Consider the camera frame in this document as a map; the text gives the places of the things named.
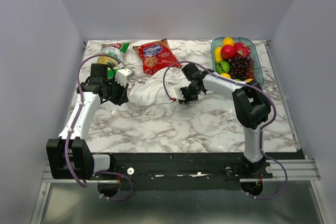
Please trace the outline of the white garment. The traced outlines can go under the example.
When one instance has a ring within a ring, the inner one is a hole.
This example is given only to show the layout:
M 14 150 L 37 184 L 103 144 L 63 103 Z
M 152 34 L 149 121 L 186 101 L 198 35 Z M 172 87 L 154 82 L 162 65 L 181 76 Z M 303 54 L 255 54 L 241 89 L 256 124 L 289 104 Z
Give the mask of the white garment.
M 166 69 L 167 68 L 159 70 L 148 78 L 145 83 L 136 83 L 128 96 L 129 103 L 135 106 L 171 103 L 163 88 L 163 75 Z M 190 83 L 182 71 L 176 67 L 168 70 L 165 81 L 169 89 L 186 87 Z

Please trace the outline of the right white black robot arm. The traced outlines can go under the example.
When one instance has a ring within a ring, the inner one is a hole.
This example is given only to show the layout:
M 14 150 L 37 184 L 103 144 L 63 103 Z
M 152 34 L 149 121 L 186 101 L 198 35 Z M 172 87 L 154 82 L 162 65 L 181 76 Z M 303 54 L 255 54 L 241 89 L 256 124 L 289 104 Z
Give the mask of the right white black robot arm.
M 245 149 L 241 171 L 246 177 L 255 177 L 266 162 L 262 149 L 262 125 L 267 122 L 271 111 L 271 104 L 259 83 L 234 81 L 209 70 L 201 71 L 193 63 L 183 67 L 182 72 L 190 83 L 180 88 L 180 103 L 196 101 L 200 93 L 207 91 L 233 100 L 236 117 L 244 128 Z

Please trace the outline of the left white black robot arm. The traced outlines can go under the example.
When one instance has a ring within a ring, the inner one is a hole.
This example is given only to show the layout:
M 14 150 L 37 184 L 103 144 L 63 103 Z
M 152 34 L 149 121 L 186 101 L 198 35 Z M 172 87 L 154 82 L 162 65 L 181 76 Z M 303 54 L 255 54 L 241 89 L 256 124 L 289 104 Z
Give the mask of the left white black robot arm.
M 108 154 L 91 153 L 85 139 L 95 113 L 105 102 L 122 105 L 128 102 L 129 78 L 134 72 L 122 64 L 93 63 L 89 77 L 77 86 L 77 101 L 64 129 L 50 138 L 46 151 L 54 179 L 76 179 L 83 183 L 93 174 L 104 179 L 116 175 L 116 166 Z

